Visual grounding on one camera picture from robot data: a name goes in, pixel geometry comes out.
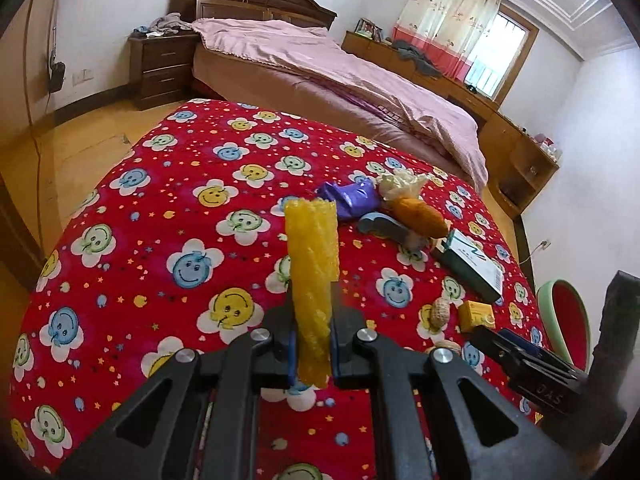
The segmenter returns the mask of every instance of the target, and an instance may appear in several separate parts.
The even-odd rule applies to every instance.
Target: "metal screw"
[[[360,330],[358,330],[356,335],[358,336],[358,339],[360,339],[360,341],[371,343],[378,337],[378,332],[370,328],[361,328]]]
[[[433,358],[445,365],[453,361],[453,352],[448,348],[436,348],[433,351]]]
[[[251,339],[254,341],[267,341],[271,333],[266,328],[251,330]]]
[[[196,352],[190,348],[183,348],[175,353],[175,360],[179,363],[190,363],[196,358]]]

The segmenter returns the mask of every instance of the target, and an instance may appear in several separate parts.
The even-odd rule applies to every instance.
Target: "red curtain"
[[[415,36],[397,25],[394,27],[392,37],[394,41],[405,40],[418,48],[447,77],[464,82],[466,74],[471,69],[471,63],[466,57],[460,57],[460,54],[450,51],[444,45]]]

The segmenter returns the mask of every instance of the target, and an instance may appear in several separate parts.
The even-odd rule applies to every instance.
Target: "picture frame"
[[[360,18],[358,20],[358,25],[354,32],[377,43],[380,43],[382,40],[382,29],[366,18]]]

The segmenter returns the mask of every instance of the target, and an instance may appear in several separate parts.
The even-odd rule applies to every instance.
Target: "window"
[[[471,69],[465,84],[475,86],[501,104],[529,54],[538,29],[513,10],[500,6],[489,33],[469,56]]]

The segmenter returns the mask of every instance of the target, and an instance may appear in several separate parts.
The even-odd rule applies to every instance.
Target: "wooden cabinet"
[[[129,38],[129,81],[133,101],[140,110],[185,97],[199,40],[200,35],[194,32],[161,38]]]
[[[511,217],[520,215],[558,165],[526,134],[494,114],[478,136],[489,172],[489,191]]]
[[[533,140],[498,113],[498,105],[447,77],[425,76],[388,44],[347,32],[342,49],[394,72],[466,111],[478,124],[478,143],[486,159],[489,190],[511,217],[521,214],[558,165]]]

